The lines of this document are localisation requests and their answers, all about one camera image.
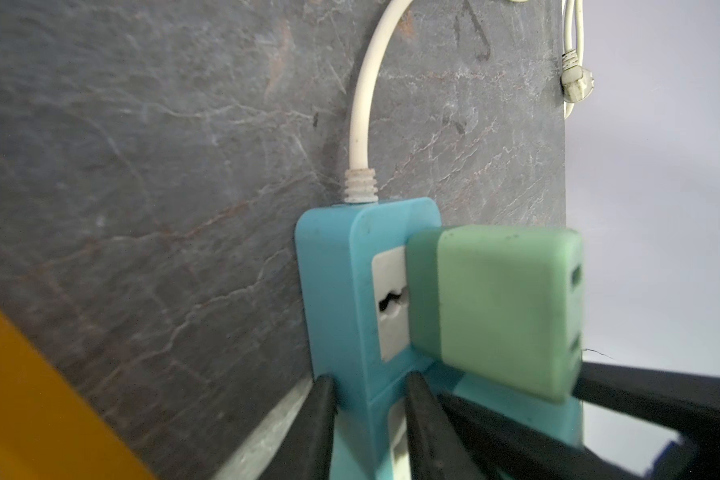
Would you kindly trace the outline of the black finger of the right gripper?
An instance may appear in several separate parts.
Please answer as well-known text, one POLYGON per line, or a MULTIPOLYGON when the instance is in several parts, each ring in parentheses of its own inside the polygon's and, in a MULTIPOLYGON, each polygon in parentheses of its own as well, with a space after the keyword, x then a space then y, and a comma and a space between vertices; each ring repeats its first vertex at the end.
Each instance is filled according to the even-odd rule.
MULTIPOLYGON (((573 395, 679 433, 656 458, 649 478, 720 479, 720 378, 585 362, 573 395)), ((474 402, 450 394, 439 402, 478 465, 514 479, 633 476, 474 402)))

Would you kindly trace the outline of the orange power strip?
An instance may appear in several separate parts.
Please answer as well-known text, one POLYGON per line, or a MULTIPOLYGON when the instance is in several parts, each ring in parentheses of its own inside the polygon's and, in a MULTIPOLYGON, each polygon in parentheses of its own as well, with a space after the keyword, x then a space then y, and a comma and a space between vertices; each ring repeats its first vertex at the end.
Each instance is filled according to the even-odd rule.
POLYGON ((0 311, 0 479, 152 476, 0 311))

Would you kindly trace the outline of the teal power strip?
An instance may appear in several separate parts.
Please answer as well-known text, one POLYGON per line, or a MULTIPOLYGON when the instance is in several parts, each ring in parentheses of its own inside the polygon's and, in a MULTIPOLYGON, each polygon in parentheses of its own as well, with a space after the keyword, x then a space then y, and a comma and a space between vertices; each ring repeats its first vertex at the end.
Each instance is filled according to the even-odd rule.
POLYGON ((295 245, 312 369, 337 384, 335 479, 410 475, 404 384, 412 371, 435 389, 462 396, 574 447, 583 408, 454 369, 410 341, 406 245, 442 223, 436 203, 416 198, 337 205, 305 212, 295 245))

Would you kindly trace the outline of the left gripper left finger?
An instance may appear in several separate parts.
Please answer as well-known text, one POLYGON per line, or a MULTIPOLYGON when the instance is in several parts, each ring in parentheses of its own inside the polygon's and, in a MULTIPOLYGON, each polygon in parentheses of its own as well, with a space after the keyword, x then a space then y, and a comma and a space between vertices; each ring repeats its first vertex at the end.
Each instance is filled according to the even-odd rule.
POLYGON ((336 414, 336 382, 321 375, 259 479, 329 479, 336 414))

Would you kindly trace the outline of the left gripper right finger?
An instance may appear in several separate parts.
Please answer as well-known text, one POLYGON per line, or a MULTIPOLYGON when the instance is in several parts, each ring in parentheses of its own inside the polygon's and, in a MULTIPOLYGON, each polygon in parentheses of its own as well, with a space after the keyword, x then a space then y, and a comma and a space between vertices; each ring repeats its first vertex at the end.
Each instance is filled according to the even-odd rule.
POLYGON ((413 479, 485 479, 420 372, 406 375, 404 404, 413 479))

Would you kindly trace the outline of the green adapter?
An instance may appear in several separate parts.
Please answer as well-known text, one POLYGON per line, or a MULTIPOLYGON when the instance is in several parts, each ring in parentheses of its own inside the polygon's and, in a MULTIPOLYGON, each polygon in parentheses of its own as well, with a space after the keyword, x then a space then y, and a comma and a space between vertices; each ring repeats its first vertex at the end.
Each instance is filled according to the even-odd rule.
POLYGON ((553 403, 581 368, 582 236, 567 228, 438 227, 406 245, 412 346, 553 403))

